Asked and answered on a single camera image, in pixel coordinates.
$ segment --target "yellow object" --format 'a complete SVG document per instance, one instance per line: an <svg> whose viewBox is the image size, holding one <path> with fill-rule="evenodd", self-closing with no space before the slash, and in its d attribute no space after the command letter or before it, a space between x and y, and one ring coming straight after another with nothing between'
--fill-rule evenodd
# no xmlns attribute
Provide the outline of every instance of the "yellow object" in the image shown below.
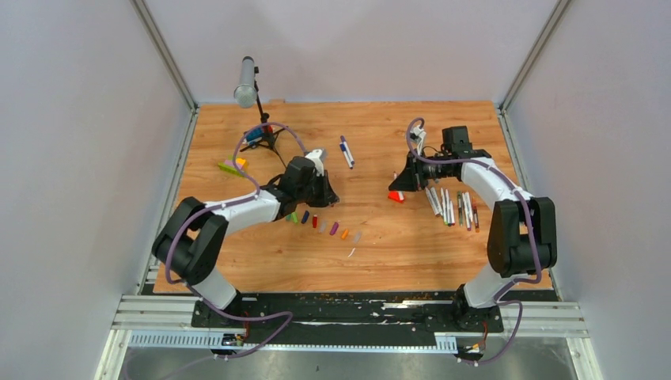
<svg viewBox="0 0 671 380"><path fill-rule="evenodd" d="M247 171L247 166L248 166L247 160L245 160L244 158L236 158L235 162L237 163L237 166L239 166L243 171L245 171L245 172ZM221 169L225 172L235 174L236 176L242 177L242 175L240 175L240 173L237 171L237 169L233 166L233 162L231 160L226 160L224 162L219 162L217 165L219 165L219 169Z"/></svg>

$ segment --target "wooden table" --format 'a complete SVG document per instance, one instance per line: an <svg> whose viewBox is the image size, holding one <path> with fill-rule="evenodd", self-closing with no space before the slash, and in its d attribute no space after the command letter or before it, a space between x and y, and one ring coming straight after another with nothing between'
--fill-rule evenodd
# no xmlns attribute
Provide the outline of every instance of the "wooden table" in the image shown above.
<svg viewBox="0 0 671 380"><path fill-rule="evenodd" d="M387 198L393 172L405 164L408 147L404 133L417 116L426 119L427 145L439 147L441 129L468 126L475 148L487 150L499 168L516 180L501 127L491 102L379 102L308 103L271 102L264 106L271 120L289 125L311 150L328 151L325 167L340 203L309 210L319 220L338 221L339 232L319 234L311 223L279 220L253 226L227 237L218 269L240 291L424 291L453 290L469 281L487 262L485 251L491 212L471 191L480 214L480 232L447 227L433 216L424 192L406 192L405 203ZM242 133L258 123L255 108L205 105L195 127L178 200L194 196L200 201L226 200L247 194L253 186L245 179L222 172L217 162L233 153ZM355 160L348 169L339 150L345 135ZM298 145L283 132L279 153L288 162L300 155ZM240 154L248 172L260 183L284 168L265 149ZM443 179L455 206L457 190L468 187L457 179ZM297 209L299 218L306 209ZM340 232L350 231L346 240ZM358 244L352 239L358 231ZM352 248L356 251L348 257ZM537 288L551 288L549 277ZM183 291L165 282L163 267L156 292Z"/></svg>

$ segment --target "red object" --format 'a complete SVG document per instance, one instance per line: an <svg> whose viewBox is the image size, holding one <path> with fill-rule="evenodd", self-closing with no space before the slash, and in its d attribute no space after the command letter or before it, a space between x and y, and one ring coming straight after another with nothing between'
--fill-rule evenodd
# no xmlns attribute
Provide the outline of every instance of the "red object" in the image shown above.
<svg viewBox="0 0 671 380"><path fill-rule="evenodd" d="M389 198L391 200L395 200L398 203L403 203L405 201L405 199L400 198L398 192L389 192L389 195L387 196L387 198Z"/></svg>

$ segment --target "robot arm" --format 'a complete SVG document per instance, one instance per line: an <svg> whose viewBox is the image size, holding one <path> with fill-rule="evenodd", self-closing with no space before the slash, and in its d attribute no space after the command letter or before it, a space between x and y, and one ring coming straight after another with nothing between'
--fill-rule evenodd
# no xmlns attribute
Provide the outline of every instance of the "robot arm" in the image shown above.
<svg viewBox="0 0 671 380"><path fill-rule="evenodd" d="M426 132L422 127L413 127L411 141L422 157ZM484 200L492 210L492 220L487 240L489 262L478 276L457 290L454 317L468 320L479 310L495 306L495 296L516 277L529 277L536 273L528 234L520 232L524 213L518 192L526 202L532 216L534 239L542 268L550 268L556 262L555 206L549 198L534 197L515 185L502 173L495 173L494 160L485 150L474 150L468 140L466 127L451 127L442 130L441 151L432 159L438 161L461 160L457 163L424 162L409 152L401 174L389 185L390 191L418 191L424 189L429 180L456 177L464 182Z"/></svg>
<svg viewBox="0 0 671 380"><path fill-rule="evenodd" d="M326 207L339 201L324 170L326 151L316 149L304 157L294 157L284 174L273 178L252 194L201 203L189 197L177 206L159 233L152 254L165 263L169 247L182 225L196 212L204 212L188 227L199 230L195 239L179 237L171 269L219 309L226 308L238 294L216 262L224 238L255 224L274 222L296 210L299 203Z"/></svg>

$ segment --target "gray wall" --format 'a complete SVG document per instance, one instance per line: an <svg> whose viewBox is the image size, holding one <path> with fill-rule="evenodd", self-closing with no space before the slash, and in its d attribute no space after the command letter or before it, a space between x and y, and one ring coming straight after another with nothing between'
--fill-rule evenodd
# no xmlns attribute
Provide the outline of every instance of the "gray wall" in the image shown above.
<svg viewBox="0 0 671 380"><path fill-rule="evenodd" d="M609 380L669 377L669 20L664 0L573 2L510 111Z"/></svg>
<svg viewBox="0 0 671 380"><path fill-rule="evenodd" d="M0 51L0 378L90 379L188 110L128 1L2 2Z"/></svg>
<svg viewBox="0 0 671 380"><path fill-rule="evenodd" d="M198 101L500 101L555 0L148 0Z"/></svg>

